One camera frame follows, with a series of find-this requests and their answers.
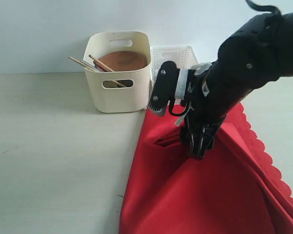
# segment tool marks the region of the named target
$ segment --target basket handle hole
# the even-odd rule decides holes
[[[106,89],[117,89],[117,88],[130,88],[133,86],[133,80],[122,79],[122,80],[105,80],[102,83]]]
[[[130,39],[121,39],[121,40],[110,40],[109,45],[111,47],[131,47],[133,44]]]
[[[178,53],[176,53],[176,52],[162,53],[162,58],[174,58],[174,57],[177,57],[177,56],[178,56]]]

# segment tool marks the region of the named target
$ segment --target red tablecloth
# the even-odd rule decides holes
[[[188,158],[175,120],[146,112],[120,234],[293,234],[291,190],[241,104],[201,161]]]

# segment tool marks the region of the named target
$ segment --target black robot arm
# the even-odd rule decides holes
[[[293,77],[293,13],[281,14],[274,6],[246,0],[257,15],[225,40],[218,58],[198,70],[179,69],[172,61],[162,64],[149,102],[157,115],[182,116],[181,140],[189,142],[198,159],[213,146],[227,113],[254,89],[280,77]],[[173,112],[175,99],[185,111]]]

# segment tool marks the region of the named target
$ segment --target white wall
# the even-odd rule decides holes
[[[256,2],[293,11],[293,0]],[[151,45],[190,44],[210,61],[255,14],[245,0],[0,0],[0,74],[82,71],[68,56],[81,59],[101,31],[143,31]]]

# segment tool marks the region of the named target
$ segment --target white table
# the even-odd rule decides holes
[[[293,78],[243,102],[293,190]],[[0,76],[0,234],[116,234],[145,111],[95,110],[84,73]]]

